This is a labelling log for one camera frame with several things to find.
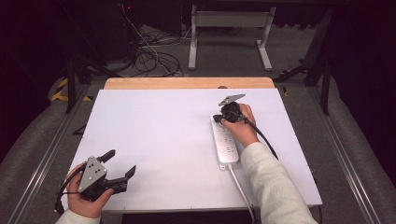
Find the person's left hand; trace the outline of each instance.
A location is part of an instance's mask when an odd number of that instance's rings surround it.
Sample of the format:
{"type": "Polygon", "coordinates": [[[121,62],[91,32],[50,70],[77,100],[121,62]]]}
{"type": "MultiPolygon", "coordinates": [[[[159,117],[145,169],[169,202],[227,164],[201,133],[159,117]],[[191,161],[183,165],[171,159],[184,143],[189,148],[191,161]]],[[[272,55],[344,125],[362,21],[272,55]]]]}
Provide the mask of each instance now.
{"type": "MultiPolygon", "coordinates": [[[[74,168],[69,175],[73,174],[81,165],[74,168]]],[[[70,183],[67,185],[67,192],[78,192],[78,184],[81,180],[82,173],[79,173],[71,179],[70,183]]],[[[107,201],[113,194],[114,189],[106,190],[95,202],[90,202],[83,199],[82,195],[79,193],[67,194],[67,203],[69,209],[83,217],[88,218],[99,218],[101,212],[107,201]]]]}

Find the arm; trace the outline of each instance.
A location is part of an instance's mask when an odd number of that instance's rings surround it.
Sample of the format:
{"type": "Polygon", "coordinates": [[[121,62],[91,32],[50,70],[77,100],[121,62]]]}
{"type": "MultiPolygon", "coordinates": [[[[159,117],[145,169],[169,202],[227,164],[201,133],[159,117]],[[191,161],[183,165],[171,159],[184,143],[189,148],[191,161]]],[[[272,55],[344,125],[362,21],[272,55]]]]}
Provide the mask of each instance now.
{"type": "MultiPolygon", "coordinates": [[[[256,123],[249,105],[241,104],[240,110],[256,123]]],[[[316,223],[285,167],[260,143],[250,125],[225,119],[221,122],[245,148],[241,162],[258,200],[262,223],[316,223]]]]}
{"type": "Polygon", "coordinates": [[[77,215],[76,213],[67,209],[64,214],[58,219],[56,224],[99,224],[100,218],[88,218],[77,215]]]}
{"type": "MultiPolygon", "coordinates": [[[[73,174],[80,166],[74,168],[68,176],[73,174]]],[[[99,224],[102,208],[110,199],[114,190],[106,190],[95,202],[87,201],[78,193],[81,177],[82,173],[75,175],[67,185],[67,192],[72,192],[67,194],[69,208],[62,214],[56,224],[99,224]]]]}

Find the gray bracket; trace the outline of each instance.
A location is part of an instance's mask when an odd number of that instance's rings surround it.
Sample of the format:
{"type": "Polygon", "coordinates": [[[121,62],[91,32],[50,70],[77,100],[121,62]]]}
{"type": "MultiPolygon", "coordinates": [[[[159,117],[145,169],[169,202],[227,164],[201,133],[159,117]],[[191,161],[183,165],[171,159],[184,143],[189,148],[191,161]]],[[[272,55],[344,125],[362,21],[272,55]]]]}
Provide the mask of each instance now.
{"type": "Polygon", "coordinates": [[[97,180],[105,176],[107,169],[102,165],[95,157],[91,156],[88,159],[87,166],[84,174],[82,175],[78,192],[82,192],[87,189],[90,185],[95,183],[97,180]]]}

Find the power strip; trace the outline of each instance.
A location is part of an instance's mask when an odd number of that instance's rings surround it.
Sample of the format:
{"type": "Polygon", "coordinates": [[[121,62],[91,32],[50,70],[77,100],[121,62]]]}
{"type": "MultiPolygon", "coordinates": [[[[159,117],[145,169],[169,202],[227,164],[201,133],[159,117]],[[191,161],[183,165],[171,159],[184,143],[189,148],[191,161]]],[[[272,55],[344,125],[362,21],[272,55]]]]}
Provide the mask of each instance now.
{"type": "Polygon", "coordinates": [[[238,150],[236,148],[233,135],[221,123],[215,122],[211,117],[212,133],[218,153],[218,163],[220,170],[225,170],[228,164],[236,165],[239,161],[238,150]]]}

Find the yellow hazard tape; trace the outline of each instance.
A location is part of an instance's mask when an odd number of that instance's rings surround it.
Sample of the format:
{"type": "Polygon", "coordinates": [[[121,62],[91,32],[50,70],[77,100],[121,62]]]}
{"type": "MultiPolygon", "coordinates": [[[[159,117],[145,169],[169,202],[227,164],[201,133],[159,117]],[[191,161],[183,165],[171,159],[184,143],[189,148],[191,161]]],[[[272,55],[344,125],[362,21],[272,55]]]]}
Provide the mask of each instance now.
{"type": "MultiPolygon", "coordinates": [[[[67,96],[61,95],[64,86],[67,84],[67,77],[59,83],[58,89],[56,90],[55,94],[53,94],[51,101],[61,100],[61,101],[68,101],[69,98],[67,96]]],[[[93,101],[93,96],[85,96],[83,101],[93,101]]]]}
{"type": "Polygon", "coordinates": [[[67,83],[67,77],[64,77],[64,79],[61,81],[61,83],[59,83],[58,89],[56,89],[55,94],[53,94],[51,101],[55,101],[55,100],[59,99],[59,97],[62,97],[61,93],[62,93],[62,90],[64,89],[64,86],[66,85],[66,83],[67,83]]]}

